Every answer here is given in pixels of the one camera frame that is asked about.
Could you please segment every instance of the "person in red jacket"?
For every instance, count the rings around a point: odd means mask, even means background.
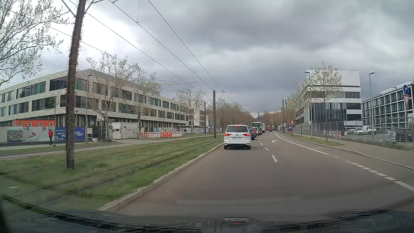
[[[49,138],[51,140],[51,143],[49,145],[52,145],[52,137],[53,137],[53,131],[49,129]]]

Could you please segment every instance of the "cloud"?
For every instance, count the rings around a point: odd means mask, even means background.
[[[305,78],[303,72],[319,65],[322,59],[339,70],[358,70],[363,99],[370,97],[370,71],[375,71],[374,94],[413,78],[413,1],[151,2],[226,94],[255,114],[280,109],[282,99]],[[192,71],[110,1],[93,4],[88,13],[152,59],[89,15],[84,21],[84,42],[120,57],[128,55],[131,62],[139,62],[149,73],[156,72],[161,80],[181,81],[176,74],[187,82],[197,82],[193,84],[196,88],[211,92],[194,71],[211,88],[221,91],[147,0],[120,0],[115,4]],[[70,27],[62,30],[72,32]],[[65,39],[65,54],[44,53],[44,72],[67,65],[70,38],[61,34],[59,37]],[[82,45],[81,66],[88,67],[88,56],[98,58],[99,51]],[[163,88],[164,95],[172,97],[185,86]]]

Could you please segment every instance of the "chain-link fence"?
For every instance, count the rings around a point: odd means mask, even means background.
[[[329,138],[353,140],[368,143],[398,144],[414,148],[413,142],[413,118],[375,118],[374,128],[372,124],[363,124],[363,121],[335,121],[312,124],[313,135],[325,137],[326,131]],[[311,134],[311,124],[294,126],[294,133]]]

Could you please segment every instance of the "truck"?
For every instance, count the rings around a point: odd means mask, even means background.
[[[258,135],[262,134],[262,123],[261,122],[252,122],[252,127],[257,127],[259,129]]]

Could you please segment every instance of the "road sign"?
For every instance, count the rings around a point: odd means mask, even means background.
[[[402,88],[404,94],[408,95],[408,86],[404,85],[404,87]]]
[[[408,100],[410,99],[409,95],[404,95],[405,109],[408,109]]]

